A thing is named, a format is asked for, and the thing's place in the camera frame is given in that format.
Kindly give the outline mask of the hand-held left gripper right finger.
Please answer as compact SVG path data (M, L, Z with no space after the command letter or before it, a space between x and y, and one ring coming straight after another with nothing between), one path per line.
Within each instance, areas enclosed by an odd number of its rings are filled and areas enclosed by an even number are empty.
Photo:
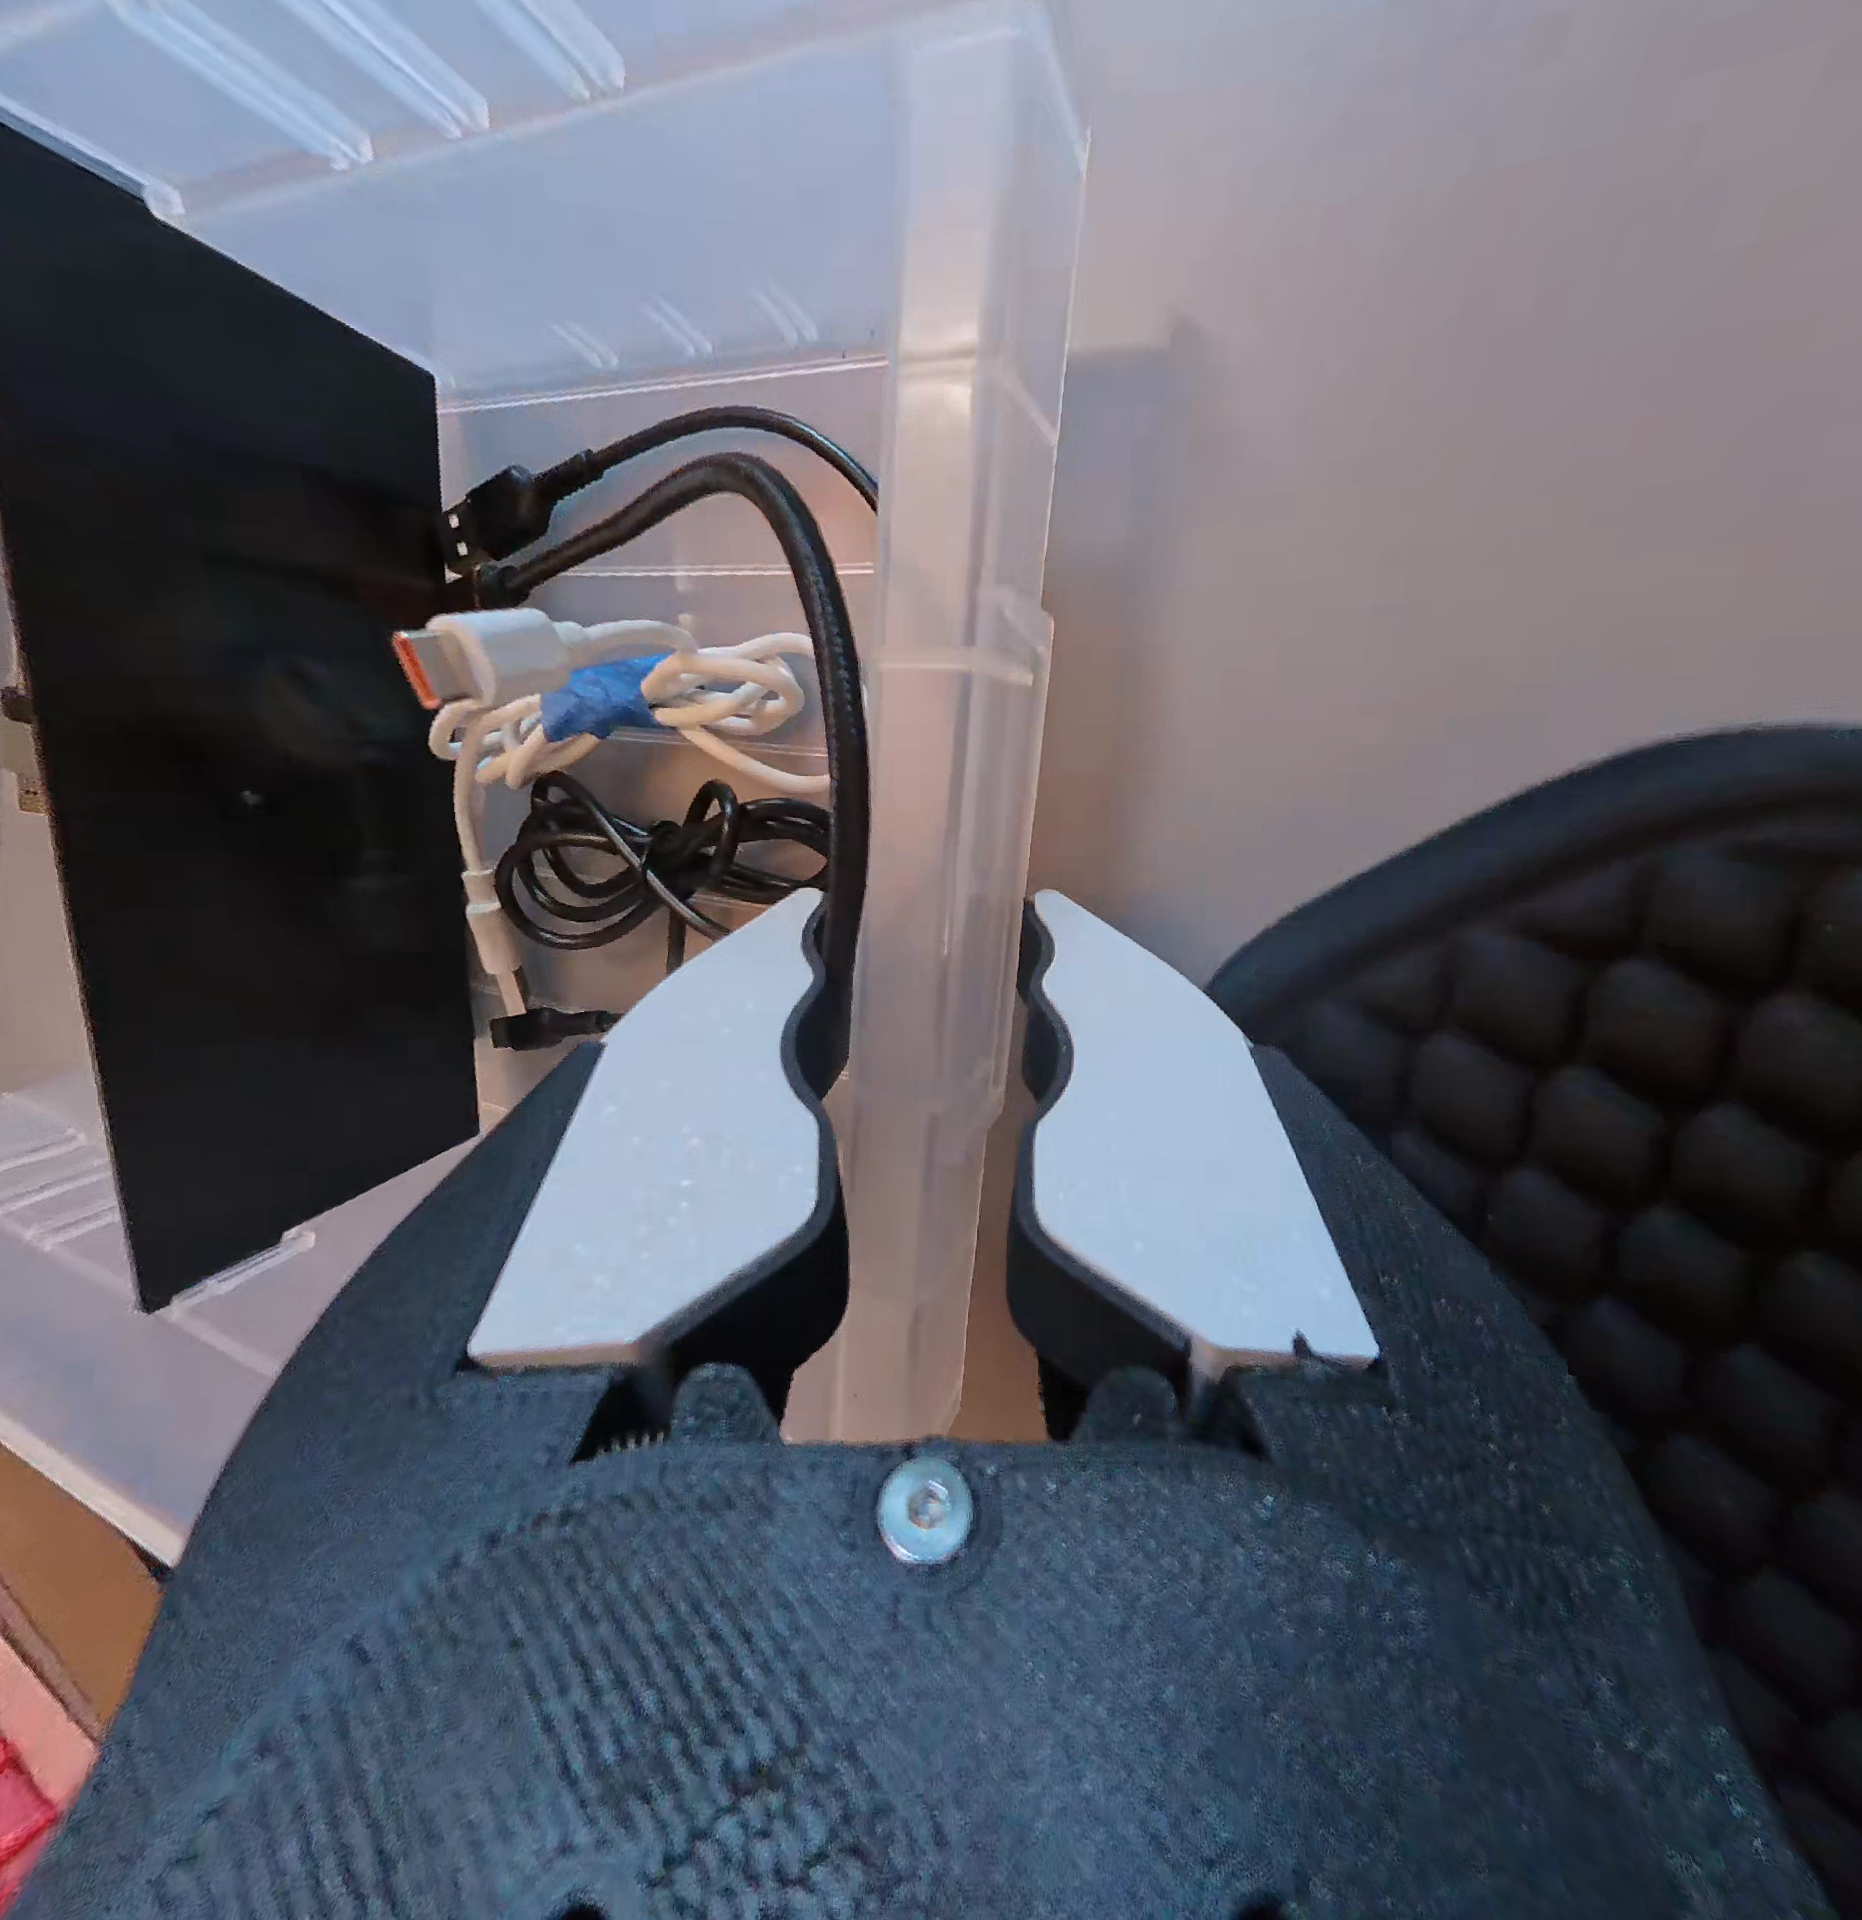
M1125 1371L1178 1405L1236 1379L1376 1396L1382 1349L1254 1045L1060 891L1024 902L1006 1296L1038 1402Z

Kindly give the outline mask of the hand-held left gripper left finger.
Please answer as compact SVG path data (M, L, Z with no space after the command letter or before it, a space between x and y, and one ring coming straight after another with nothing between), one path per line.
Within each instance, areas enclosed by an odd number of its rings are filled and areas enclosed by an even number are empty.
M692 955L598 1045L466 1355L489 1371L648 1363L817 1245L835 1140L801 1051L823 891Z

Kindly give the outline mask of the clear plastic bin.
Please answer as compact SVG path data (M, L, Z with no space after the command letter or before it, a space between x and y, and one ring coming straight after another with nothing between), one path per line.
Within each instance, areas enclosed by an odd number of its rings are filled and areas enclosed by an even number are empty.
M960 1405L1052 622L1087 132L1044 4L0 4L0 121L430 377L439 507L694 409L781 467L863 661L871 873L842 1150L850 1306L801 1436ZM267 1383L463 1142L145 1311L134 1296L0 554L0 1442L174 1564ZM478 1129L499 1054L466 933Z

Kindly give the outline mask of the black elbow rest pad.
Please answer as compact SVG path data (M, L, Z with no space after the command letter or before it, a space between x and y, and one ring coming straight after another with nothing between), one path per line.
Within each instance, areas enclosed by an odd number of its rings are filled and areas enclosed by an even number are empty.
M1862 726L1538 783L1208 993L1558 1348L1791 1839L1862 1916Z

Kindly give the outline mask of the black bin divider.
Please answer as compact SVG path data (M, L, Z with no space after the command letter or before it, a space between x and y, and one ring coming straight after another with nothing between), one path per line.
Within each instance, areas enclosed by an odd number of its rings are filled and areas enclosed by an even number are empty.
M0 121L0 554L145 1311L478 1130L392 649L438 507L427 371Z

